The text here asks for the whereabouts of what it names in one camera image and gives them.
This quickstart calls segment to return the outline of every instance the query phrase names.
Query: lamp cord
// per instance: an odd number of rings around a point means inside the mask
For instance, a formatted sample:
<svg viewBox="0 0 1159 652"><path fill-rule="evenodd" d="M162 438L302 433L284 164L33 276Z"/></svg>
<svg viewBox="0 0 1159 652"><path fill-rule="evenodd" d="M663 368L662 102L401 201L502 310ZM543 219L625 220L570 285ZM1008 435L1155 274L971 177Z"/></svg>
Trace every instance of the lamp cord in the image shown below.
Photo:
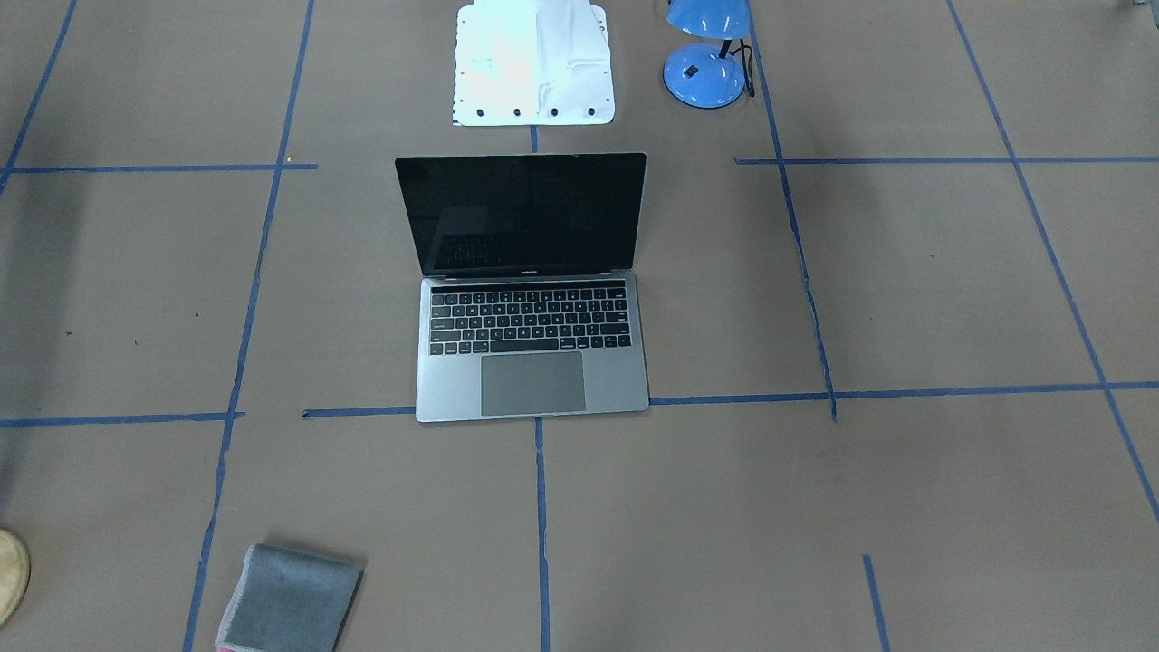
<svg viewBox="0 0 1159 652"><path fill-rule="evenodd" d="M745 45L742 38L741 46L729 52L729 54L735 57L737 52L741 53L741 65L744 68L744 90L750 97L756 97L757 91L752 88L752 46Z"/></svg>

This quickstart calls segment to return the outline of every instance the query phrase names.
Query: laptop screen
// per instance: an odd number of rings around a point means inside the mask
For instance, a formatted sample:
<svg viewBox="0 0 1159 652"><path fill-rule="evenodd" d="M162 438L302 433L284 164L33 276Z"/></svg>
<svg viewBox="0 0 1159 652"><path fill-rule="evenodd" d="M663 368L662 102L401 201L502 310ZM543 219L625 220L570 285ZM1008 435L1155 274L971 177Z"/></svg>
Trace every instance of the laptop screen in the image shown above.
<svg viewBox="0 0 1159 652"><path fill-rule="evenodd" d="M644 154L394 161L424 276L630 269Z"/></svg>

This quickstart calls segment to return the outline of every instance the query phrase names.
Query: blue desk lamp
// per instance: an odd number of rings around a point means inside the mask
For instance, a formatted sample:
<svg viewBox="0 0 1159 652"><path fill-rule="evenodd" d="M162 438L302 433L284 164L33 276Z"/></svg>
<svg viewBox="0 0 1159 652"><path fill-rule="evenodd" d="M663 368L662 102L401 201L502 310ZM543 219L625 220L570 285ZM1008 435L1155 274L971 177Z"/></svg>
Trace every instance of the blue desk lamp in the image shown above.
<svg viewBox="0 0 1159 652"><path fill-rule="evenodd" d="M677 47L664 63L664 83L685 104L715 109L731 104L748 90L753 96L749 66L729 52L732 41L749 35L746 0L670 0L668 22L672 27L704 38L721 39L720 47L694 43ZM742 56L750 50L741 41Z"/></svg>

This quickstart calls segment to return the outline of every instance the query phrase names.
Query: white plastic cover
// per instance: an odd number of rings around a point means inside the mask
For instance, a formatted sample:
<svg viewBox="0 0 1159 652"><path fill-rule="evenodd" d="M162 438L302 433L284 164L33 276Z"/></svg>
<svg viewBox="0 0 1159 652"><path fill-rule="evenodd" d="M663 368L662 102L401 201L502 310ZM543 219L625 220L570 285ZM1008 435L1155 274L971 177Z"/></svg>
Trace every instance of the white plastic cover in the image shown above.
<svg viewBox="0 0 1159 652"><path fill-rule="evenodd" d="M607 16L588 0L459 9L452 122L604 124L615 115Z"/></svg>

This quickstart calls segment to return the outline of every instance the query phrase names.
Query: gray cloth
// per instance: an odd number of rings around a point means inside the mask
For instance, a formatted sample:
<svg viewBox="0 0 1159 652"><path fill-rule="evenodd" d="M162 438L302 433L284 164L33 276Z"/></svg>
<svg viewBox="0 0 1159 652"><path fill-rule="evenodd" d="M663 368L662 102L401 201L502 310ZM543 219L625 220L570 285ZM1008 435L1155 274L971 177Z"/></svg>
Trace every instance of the gray cloth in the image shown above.
<svg viewBox="0 0 1159 652"><path fill-rule="evenodd" d="M362 566L256 544L221 618L218 649L238 652L331 652Z"/></svg>

